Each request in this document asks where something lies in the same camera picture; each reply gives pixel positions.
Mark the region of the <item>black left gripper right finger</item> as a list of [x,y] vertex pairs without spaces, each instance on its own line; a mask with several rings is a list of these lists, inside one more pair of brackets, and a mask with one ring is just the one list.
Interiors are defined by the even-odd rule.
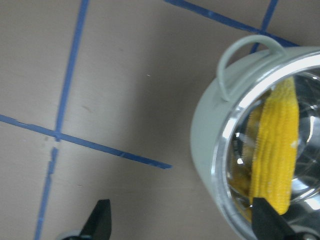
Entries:
[[258,240],[318,240],[310,231],[295,231],[263,197],[254,197],[251,228]]

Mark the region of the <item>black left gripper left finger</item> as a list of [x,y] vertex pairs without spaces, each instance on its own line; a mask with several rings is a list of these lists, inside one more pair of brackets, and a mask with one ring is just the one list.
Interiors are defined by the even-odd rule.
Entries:
[[111,202],[99,200],[83,226],[80,240],[109,240],[112,233]]

